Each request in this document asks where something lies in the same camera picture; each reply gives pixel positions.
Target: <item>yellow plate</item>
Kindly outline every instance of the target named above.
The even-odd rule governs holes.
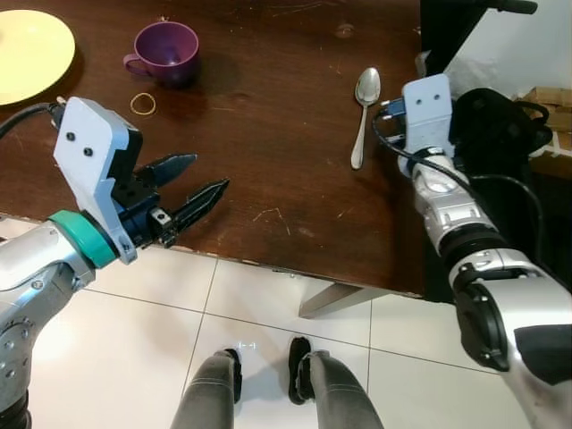
[[[72,32],[54,16],[0,12],[0,105],[51,87],[70,67],[74,52]]]

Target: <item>purple mug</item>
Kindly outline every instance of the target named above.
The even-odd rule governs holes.
[[[129,72],[153,76],[169,87],[179,87],[197,75],[197,33],[184,24],[161,21],[145,27],[135,37],[135,54],[123,57]]]

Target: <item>white tile floor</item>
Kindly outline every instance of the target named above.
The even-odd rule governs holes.
[[[27,228],[3,220],[0,236]],[[464,355],[453,307],[389,296],[297,318],[306,289],[323,287],[156,248],[134,265],[113,264],[38,339],[34,427],[167,429],[201,362],[235,347],[244,374],[237,429],[317,428],[314,404],[293,406],[285,393],[297,333],[349,366],[386,429],[528,427],[500,377]]]

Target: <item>spoon handle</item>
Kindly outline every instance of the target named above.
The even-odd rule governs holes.
[[[367,107],[364,106],[364,110],[361,114],[361,123],[359,124],[359,132],[357,133],[356,144],[351,151],[351,168],[354,170],[359,170],[361,165],[364,163],[364,135],[366,134],[366,119]]]

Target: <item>silver spoon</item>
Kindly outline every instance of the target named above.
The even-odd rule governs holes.
[[[357,133],[356,144],[351,151],[351,168],[359,170],[364,163],[364,134],[366,133],[367,107],[373,105],[379,98],[382,82],[374,67],[369,67],[361,73],[356,85],[356,100],[363,107],[361,123]]]

